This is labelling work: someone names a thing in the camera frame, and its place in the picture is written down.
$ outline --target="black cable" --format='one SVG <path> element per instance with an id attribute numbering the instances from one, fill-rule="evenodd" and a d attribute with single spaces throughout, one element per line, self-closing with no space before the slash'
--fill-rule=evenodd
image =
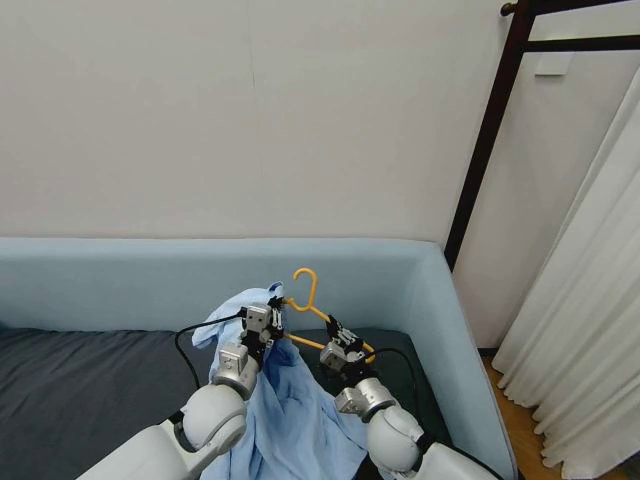
<path id="1" fill-rule="evenodd" d="M 193 367 L 191 360 L 189 360 L 189 357 L 184 352 L 184 350 L 182 350 L 182 347 L 180 346 L 180 337 L 184 333 L 188 332 L 189 330 L 195 330 L 196 328 L 206 327 L 208 325 L 215 325 L 216 323 L 226 322 L 227 320 L 232 320 L 234 318 L 240 317 L 241 314 L 242 314 L 242 310 L 240 310 L 238 313 L 235 313 L 233 315 L 229 315 L 228 317 L 219 318 L 217 320 L 211 320 L 210 322 L 203 322 L 203 323 L 196 323 L 194 325 L 189 325 L 188 327 L 184 327 L 182 330 L 176 332 L 176 334 L 174 335 L 173 344 L 178 350 L 178 353 L 180 354 L 180 356 L 183 358 L 183 360 L 187 364 L 187 367 L 189 367 L 189 371 L 191 372 L 191 376 L 193 377 L 193 382 L 196 384 L 196 390 L 200 388 L 200 380 L 198 380 L 198 374 L 196 373 L 196 369 Z"/>
<path id="2" fill-rule="evenodd" d="M 418 398 L 417 376 L 416 376 L 415 370 L 413 369 L 413 365 L 411 365 L 411 361 L 409 360 L 409 357 L 407 357 L 407 355 L 403 351 L 398 350 L 397 348 L 385 347 L 385 348 L 378 348 L 373 352 L 367 353 L 364 357 L 362 357 L 358 361 L 364 362 L 367 358 L 373 357 L 374 355 L 378 355 L 379 353 L 384 353 L 384 352 L 393 352 L 397 355 L 400 355 L 402 358 L 404 358 L 404 361 L 407 364 L 407 367 L 409 367 L 409 373 L 411 373 L 411 382 L 413 383 L 413 403 L 416 406 L 416 420 L 418 420 L 418 424 L 420 425 L 422 430 L 424 430 L 424 424 L 422 423 L 422 414 L 420 412 L 420 400 Z"/>

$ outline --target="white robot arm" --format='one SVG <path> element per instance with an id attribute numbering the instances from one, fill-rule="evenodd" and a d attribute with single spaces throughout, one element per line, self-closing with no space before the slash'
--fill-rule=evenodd
<path id="1" fill-rule="evenodd" d="M 240 344 L 220 348 L 213 384 L 159 425 L 145 428 L 78 480 L 192 480 L 228 452 L 246 430 L 247 408 L 265 349 L 282 337 L 280 312 L 268 305 L 243 309 Z"/>
<path id="2" fill-rule="evenodd" d="M 426 434 L 366 365 L 362 340 L 330 319 L 331 341 L 320 353 L 320 363 L 352 385 L 336 397 L 336 408 L 357 414 L 367 424 L 367 449 L 380 470 L 397 479 L 497 480 L 478 462 Z"/>

